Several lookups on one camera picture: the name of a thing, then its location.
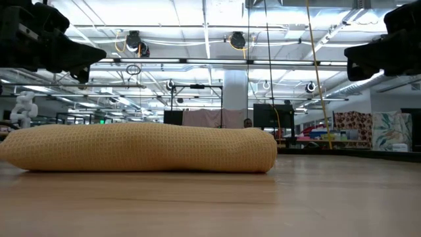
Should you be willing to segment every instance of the yellow towel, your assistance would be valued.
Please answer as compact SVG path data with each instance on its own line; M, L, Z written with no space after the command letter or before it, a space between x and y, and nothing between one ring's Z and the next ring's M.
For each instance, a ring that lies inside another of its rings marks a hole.
M256 128L153 123L44 125L16 130L0 159L33 171L267 172L276 142Z

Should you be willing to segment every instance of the ceiling beam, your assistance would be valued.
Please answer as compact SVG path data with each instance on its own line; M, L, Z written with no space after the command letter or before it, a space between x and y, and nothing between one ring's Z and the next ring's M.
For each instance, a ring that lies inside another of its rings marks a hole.
M166 25L166 26L151 26L151 25L74 25L77 29L98 29L98 30L202 30L203 26L201 25L190 25L190 26L179 26L179 25ZM246 31L249 29L248 26L212 26L208 25L209 29L227 29L227 31ZM269 26L269 31L281 31L286 32L287 25L280 26ZM266 31L266 26L250 26L250 31Z

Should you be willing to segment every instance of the patterned fabric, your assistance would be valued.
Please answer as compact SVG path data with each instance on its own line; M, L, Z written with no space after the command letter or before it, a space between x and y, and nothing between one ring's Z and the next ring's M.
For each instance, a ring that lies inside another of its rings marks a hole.
M44 125L11 132L0 159L35 171L267 172L276 142L256 128L169 124Z
M393 151L393 144L412 148L412 119L399 111L373 114L373 150Z
M371 149L372 143L372 116L367 113L351 111L347 113L335 113L335 127L338 130L358 130L359 140L348 144L347 148Z

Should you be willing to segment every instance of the cable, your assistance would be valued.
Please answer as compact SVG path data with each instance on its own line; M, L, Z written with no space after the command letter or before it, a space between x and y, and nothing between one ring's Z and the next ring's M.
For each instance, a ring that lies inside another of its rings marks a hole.
M117 42L114 42L114 46L116 47L116 50L117 50L118 52L123 53L123 52L124 52L124 50L126 50L126 40L127 40L127 36L124 38L124 46L123 46L123 50L121 50L121 49L119 49L119 48L118 48L118 46L117 46Z
M8 126L9 128L12 128L12 129L15 129L15 130L18 130L19 129L19 127L15 126L14 124L11 124L9 122L0 122L0 125L2 125L2 126Z
M328 131L329 149L332 149L332 138L330 137L329 123L328 123L328 118L326 116L326 107L324 106L323 92L322 92L322 88L320 87L320 79L319 79L319 76L318 76L316 50L314 50L314 38L313 38L313 31L312 31L312 28L311 28L311 21L310 21L310 1L309 0L306 0L306 7L307 7L307 17L309 18L309 28L310 28L310 37L311 37L311 49L313 51L314 67L316 68L316 78L317 78L318 94L320 96L320 102L322 103L324 123L326 124L326 130Z
M268 24L268 9L266 6L266 0L264 0L264 15L266 17L266 33L268 36L268 54L269 54L269 72L270 72L270 91L272 94L272 108L275 110L276 116L278 118L278 131L279 131L279 139L281 139L281 123L279 121L279 114L275 108L275 98L274 98L274 87L273 87L273 79L272 79L272 58L270 56L270 39L269 39L269 24Z
M230 43L230 45L231 45L231 47L232 47L233 49L235 49L235 50L239 50L239 51L243 51L243 57L244 57L244 59L245 59L245 51L246 51L246 50L249 50L249 49L251 48L251 45L250 45L248 48L237 49L236 47L234 47L234 46L232 45L232 43L231 43L231 37L232 37L232 36L229 36L229 38L228 38L228 43Z
M249 10L247 12L247 42L250 42L250 10L251 10L251 7L249 7ZM250 61L250 51L247 52L247 62L249 62L249 61ZM257 99L257 96L255 94L255 90L253 89L253 87L251 86L251 83L250 83L249 63L247 63L247 86L250 86L251 91L253 92L253 95L255 95L255 97ZM246 111L246 118L249 118L249 90L248 90L248 88L247 88L247 109L245 111Z

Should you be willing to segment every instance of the table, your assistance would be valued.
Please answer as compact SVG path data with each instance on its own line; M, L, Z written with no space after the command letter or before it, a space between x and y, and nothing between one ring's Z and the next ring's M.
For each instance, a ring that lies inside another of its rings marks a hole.
M0 161L0 236L419 237L421 164L280 155L268 174L24 172Z

